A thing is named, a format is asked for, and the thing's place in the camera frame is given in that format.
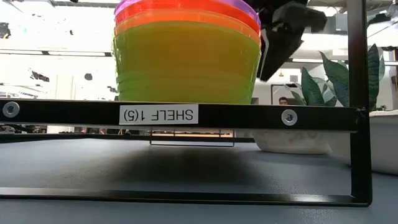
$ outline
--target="yellow-green bowl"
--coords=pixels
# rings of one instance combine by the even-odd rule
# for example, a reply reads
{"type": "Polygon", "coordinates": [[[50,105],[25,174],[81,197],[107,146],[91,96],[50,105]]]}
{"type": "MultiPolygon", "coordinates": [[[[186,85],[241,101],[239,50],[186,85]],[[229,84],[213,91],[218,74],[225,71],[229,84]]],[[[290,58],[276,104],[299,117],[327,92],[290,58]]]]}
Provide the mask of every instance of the yellow-green bowl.
{"type": "Polygon", "coordinates": [[[114,38],[119,99],[249,104],[260,47],[216,24],[167,21],[114,38]]]}

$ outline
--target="stacked plastic bowl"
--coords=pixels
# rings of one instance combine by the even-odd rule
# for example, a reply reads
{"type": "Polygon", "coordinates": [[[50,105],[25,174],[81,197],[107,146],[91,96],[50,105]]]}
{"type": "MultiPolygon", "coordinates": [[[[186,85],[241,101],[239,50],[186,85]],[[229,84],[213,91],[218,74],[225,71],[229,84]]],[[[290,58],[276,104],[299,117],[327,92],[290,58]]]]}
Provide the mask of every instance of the stacked plastic bowl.
{"type": "Polygon", "coordinates": [[[123,0],[115,22],[120,100],[250,104],[261,25],[243,0],[123,0]]]}

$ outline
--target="green leaf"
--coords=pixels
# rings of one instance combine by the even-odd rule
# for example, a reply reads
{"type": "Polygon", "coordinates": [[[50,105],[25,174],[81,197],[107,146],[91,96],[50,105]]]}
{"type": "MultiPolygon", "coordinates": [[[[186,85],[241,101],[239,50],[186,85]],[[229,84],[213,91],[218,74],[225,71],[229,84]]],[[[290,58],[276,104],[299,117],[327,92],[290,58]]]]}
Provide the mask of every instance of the green leaf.
{"type": "Polygon", "coordinates": [[[330,90],[323,94],[323,100],[326,106],[336,106],[337,97],[330,90]]]}
{"type": "Polygon", "coordinates": [[[323,106],[325,102],[318,84],[311,77],[306,68],[302,69],[301,84],[303,89],[303,96],[307,105],[309,106],[323,106]]]}
{"type": "Polygon", "coordinates": [[[384,63],[384,57],[382,55],[380,58],[379,81],[383,79],[385,72],[386,72],[386,64],[384,63]]]}
{"type": "Polygon", "coordinates": [[[377,96],[379,94],[379,51],[373,44],[368,51],[368,75],[369,75],[369,110],[376,108],[377,96]]]}
{"type": "Polygon", "coordinates": [[[322,86],[322,94],[323,94],[325,91],[327,91],[328,87],[327,87],[326,81],[325,81],[324,79],[319,78],[319,77],[312,77],[312,79],[313,79],[316,83],[318,83],[318,84],[323,84],[323,86],[322,86]]]}
{"type": "Polygon", "coordinates": [[[337,61],[337,63],[339,63],[340,65],[342,65],[348,69],[347,64],[345,64],[344,61],[339,60],[339,61],[337,61]]]}
{"type": "Polygon", "coordinates": [[[327,90],[328,90],[328,85],[325,82],[325,84],[323,85],[323,88],[322,88],[322,94],[324,94],[327,90]]]}
{"type": "Polygon", "coordinates": [[[285,88],[292,93],[293,97],[297,100],[299,105],[301,105],[301,106],[306,106],[307,105],[305,103],[305,100],[298,93],[293,91],[289,86],[285,85],[285,88]]]}
{"type": "Polygon", "coordinates": [[[337,62],[332,62],[326,58],[324,53],[320,53],[323,60],[323,68],[325,69],[326,76],[333,84],[337,99],[343,106],[349,106],[348,69],[337,62]]]}
{"type": "Polygon", "coordinates": [[[333,86],[333,83],[330,80],[328,80],[326,81],[326,85],[328,85],[329,90],[336,96],[335,87],[333,86]]]}
{"type": "Polygon", "coordinates": [[[299,88],[301,91],[303,91],[303,88],[301,87],[301,85],[297,82],[294,82],[294,84],[297,86],[297,88],[299,88]]]}

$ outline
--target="black metal rod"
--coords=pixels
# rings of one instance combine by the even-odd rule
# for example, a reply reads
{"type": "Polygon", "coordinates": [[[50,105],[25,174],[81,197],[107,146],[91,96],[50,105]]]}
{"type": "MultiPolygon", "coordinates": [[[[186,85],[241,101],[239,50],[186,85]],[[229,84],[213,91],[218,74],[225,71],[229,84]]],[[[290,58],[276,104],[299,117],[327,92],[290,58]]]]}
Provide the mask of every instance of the black metal rod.
{"type": "Polygon", "coordinates": [[[351,134],[351,194],[372,202],[372,166],[369,128],[368,43],[366,1],[347,0],[349,104],[359,108],[358,132],[351,134]]]}
{"type": "Polygon", "coordinates": [[[274,84],[271,84],[271,105],[274,104],[274,84]]]}
{"type": "MultiPolygon", "coordinates": [[[[10,101],[19,105],[19,114],[8,118],[0,113],[4,124],[52,124],[70,126],[119,126],[121,105],[159,105],[169,103],[123,101],[55,101],[55,100],[0,100],[0,109],[10,101]]],[[[198,124],[173,124],[173,127],[215,129],[284,129],[349,131],[357,130],[356,108],[312,106],[269,106],[199,104],[198,124]],[[298,120],[286,126],[281,118],[285,110],[294,110],[298,120]]]]}
{"type": "Polygon", "coordinates": [[[130,190],[44,189],[17,187],[0,187],[0,199],[2,198],[157,203],[366,206],[365,203],[362,203],[349,195],[145,192],[130,190]]]}
{"type": "Polygon", "coordinates": [[[119,134],[2,134],[0,143],[43,141],[59,139],[107,139],[132,141],[172,141],[172,142],[254,142],[253,138],[219,138],[219,137],[192,137],[192,136],[135,136],[119,134]]]}

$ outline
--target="white planter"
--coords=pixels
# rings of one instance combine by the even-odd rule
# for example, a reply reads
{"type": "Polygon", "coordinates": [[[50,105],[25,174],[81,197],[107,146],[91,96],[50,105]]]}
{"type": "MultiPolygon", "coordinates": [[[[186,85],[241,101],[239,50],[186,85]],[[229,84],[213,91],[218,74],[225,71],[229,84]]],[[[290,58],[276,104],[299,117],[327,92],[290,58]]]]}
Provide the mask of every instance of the white planter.
{"type": "MultiPolygon", "coordinates": [[[[398,174],[398,110],[375,111],[370,114],[372,169],[398,174]]],[[[350,163],[349,134],[333,133],[326,137],[330,155],[350,163]]]]}
{"type": "Polygon", "coordinates": [[[306,131],[253,131],[257,146],[266,152],[326,154],[330,148],[323,133],[306,131]]]}

